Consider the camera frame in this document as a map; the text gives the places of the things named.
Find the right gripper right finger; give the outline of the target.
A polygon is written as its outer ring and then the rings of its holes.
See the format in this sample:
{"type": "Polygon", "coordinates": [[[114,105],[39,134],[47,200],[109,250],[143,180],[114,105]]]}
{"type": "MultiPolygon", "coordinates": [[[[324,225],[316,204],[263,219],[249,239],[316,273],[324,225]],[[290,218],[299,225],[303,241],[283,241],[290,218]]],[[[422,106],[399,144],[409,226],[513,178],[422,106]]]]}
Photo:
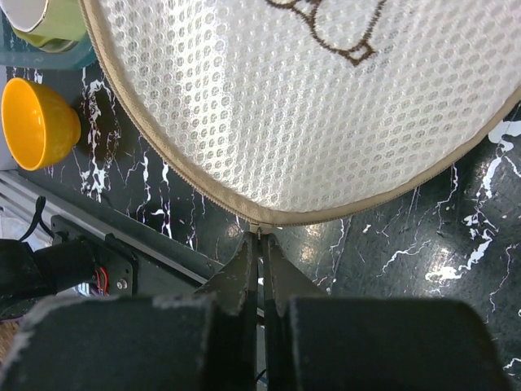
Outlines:
{"type": "Polygon", "coordinates": [[[264,294],[273,300],[279,316],[294,297],[324,297],[326,294],[288,259],[274,235],[262,236],[264,294]]]}

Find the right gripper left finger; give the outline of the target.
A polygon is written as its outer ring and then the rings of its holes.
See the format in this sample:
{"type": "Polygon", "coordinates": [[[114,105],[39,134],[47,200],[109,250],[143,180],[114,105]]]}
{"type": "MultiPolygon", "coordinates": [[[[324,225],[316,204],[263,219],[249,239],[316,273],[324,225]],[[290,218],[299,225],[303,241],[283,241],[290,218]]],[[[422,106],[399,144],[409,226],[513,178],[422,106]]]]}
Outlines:
{"type": "Polygon", "coordinates": [[[257,238],[246,234],[232,259],[212,278],[196,290],[199,295],[211,295],[226,314],[237,316],[244,310],[256,311],[258,264],[257,238]]]}

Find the white mesh laundry bag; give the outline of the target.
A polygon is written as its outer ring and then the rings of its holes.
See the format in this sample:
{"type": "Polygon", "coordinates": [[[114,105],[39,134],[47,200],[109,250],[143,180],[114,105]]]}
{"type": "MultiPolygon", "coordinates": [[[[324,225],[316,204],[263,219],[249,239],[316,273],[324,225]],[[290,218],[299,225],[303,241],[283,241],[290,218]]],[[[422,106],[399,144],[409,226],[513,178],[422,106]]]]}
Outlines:
{"type": "Polygon", "coordinates": [[[136,128],[257,225],[382,204],[520,99],[517,1],[83,1],[136,128]]]}

